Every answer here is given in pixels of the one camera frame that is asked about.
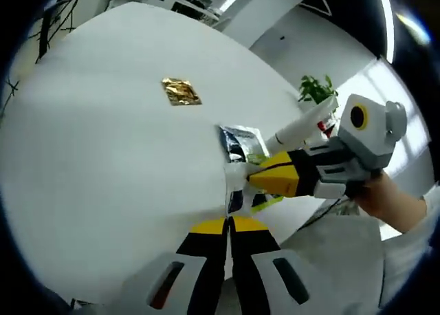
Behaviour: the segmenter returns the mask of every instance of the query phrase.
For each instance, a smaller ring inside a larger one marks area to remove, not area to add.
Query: white wall
[[[429,149],[425,148],[419,157],[411,160],[408,166],[398,173],[393,180],[399,188],[415,197],[427,193],[435,182]]]
[[[338,87],[375,60],[352,36],[301,7],[290,10],[250,49],[297,89],[305,74],[320,79],[328,74]]]
[[[236,0],[225,11],[223,18],[232,19],[223,33],[249,48],[290,9],[302,1]]]

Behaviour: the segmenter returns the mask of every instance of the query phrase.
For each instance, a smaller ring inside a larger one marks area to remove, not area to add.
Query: black cable
[[[9,84],[9,86],[11,86],[12,90],[11,90],[11,92],[9,93],[8,98],[6,98],[6,102],[5,102],[4,106],[3,106],[3,108],[1,109],[0,120],[3,120],[3,117],[5,116],[6,106],[8,105],[9,100],[11,99],[11,97],[15,96],[15,91],[18,90],[17,86],[19,85],[20,80],[18,80],[18,81],[15,83],[15,85],[12,85],[12,84],[9,83],[8,81],[7,81],[6,83]]]
[[[52,21],[52,23],[50,24],[50,27],[52,27],[52,26],[56,23],[56,21],[57,21],[58,18],[61,16],[61,14],[63,13],[63,11],[66,10],[66,8],[69,6],[69,4],[70,4],[72,1],[73,1],[73,0],[66,2],[66,4],[65,4],[64,7],[63,7],[63,9],[61,9],[61,11],[60,11],[56,16],[54,16],[54,17],[52,18],[53,21]]]
[[[60,31],[70,31],[71,32],[73,30],[76,30],[76,28],[60,28]]]
[[[72,32],[73,28],[74,28],[74,13],[72,12],[72,14],[70,15],[70,30],[69,30],[69,33]]]
[[[53,17],[52,17],[52,23],[50,24],[50,27],[52,27],[53,25],[55,25],[55,23],[57,22],[57,20],[59,20],[59,19],[61,18],[61,14],[63,13],[64,10],[67,9],[67,7],[69,6],[69,4],[70,4],[71,2],[74,2],[74,0],[67,2],[67,3],[64,5],[63,9],[61,9],[61,11],[60,11],[58,14],[56,14],[56,16],[53,16]]]
[[[339,204],[340,200],[341,200],[341,198],[338,199],[338,200],[336,200],[336,202],[332,203],[332,205],[330,205],[330,206],[328,207],[328,209],[326,209],[326,210],[325,210],[325,211],[324,211],[319,217],[317,217],[317,218],[311,220],[310,222],[307,222],[304,226],[302,226],[301,228],[299,228],[298,231],[300,231],[300,230],[302,230],[302,229],[304,229],[304,228],[306,228],[306,227],[308,227],[308,226],[311,226],[312,224],[314,224],[314,223],[316,223],[317,221],[321,220],[325,215],[327,215],[327,214],[331,211],[332,208],[334,208],[336,205]]]
[[[35,34],[33,34],[33,35],[29,35],[28,37],[27,37],[27,39],[29,40],[29,39],[32,39],[32,38],[34,38],[35,36],[38,36],[38,35],[40,35],[41,34],[41,31],[38,31],[37,33],[35,33]]]
[[[41,57],[47,52],[47,36],[49,35],[50,22],[54,15],[57,6],[52,6],[43,13],[43,21],[41,23],[40,41],[38,42],[38,58],[35,61],[37,63]]]
[[[71,17],[73,19],[73,13],[74,13],[74,9],[76,7],[76,5],[78,4],[79,0],[75,0],[73,6],[71,7],[69,13],[67,14],[67,16],[63,19],[63,21],[60,23],[60,25],[56,28],[56,30],[54,31],[54,33],[52,33],[52,35],[49,37],[49,39],[47,40],[47,44],[49,44],[49,42],[54,38],[55,34],[61,29],[61,27],[64,25],[64,23],[66,22],[66,20]]]

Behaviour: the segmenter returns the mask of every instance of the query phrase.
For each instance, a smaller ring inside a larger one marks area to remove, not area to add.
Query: round table
[[[203,104],[171,106],[164,77],[189,80]],[[0,130],[5,211],[36,277],[66,299],[108,300],[193,224],[224,215],[215,125],[267,139],[300,115],[295,93],[232,39],[168,10],[128,3],[79,27],[21,85]],[[258,218],[282,242],[321,203],[286,199]]]

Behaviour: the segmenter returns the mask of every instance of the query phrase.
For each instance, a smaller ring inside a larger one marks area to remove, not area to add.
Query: green leaves
[[[333,84],[328,75],[325,76],[326,85],[321,85],[319,80],[313,76],[303,76],[301,81],[299,102],[313,100],[316,104],[319,104],[330,96],[338,96],[338,92],[333,89]]]

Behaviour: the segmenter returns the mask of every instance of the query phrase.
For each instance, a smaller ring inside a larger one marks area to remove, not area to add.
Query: gold foil packet
[[[162,86],[171,105],[200,105],[200,97],[195,93],[193,86],[187,80],[163,78]]]

